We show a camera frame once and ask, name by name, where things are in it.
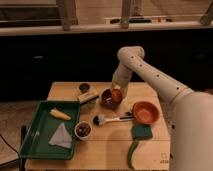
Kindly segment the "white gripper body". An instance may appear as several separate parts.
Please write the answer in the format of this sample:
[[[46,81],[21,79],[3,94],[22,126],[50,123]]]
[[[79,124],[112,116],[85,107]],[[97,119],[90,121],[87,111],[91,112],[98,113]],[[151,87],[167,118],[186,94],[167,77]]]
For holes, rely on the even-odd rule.
[[[112,89],[119,89],[122,96],[125,97],[128,91],[129,80],[126,78],[113,78],[111,83]]]

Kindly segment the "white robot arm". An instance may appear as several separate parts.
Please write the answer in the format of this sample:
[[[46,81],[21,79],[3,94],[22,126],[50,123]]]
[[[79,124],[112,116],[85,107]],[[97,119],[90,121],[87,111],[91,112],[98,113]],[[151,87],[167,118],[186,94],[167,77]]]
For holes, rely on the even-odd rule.
[[[213,171],[213,95],[194,91],[144,61],[140,46],[122,47],[112,77],[124,95],[135,72],[171,105],[169,171]]]

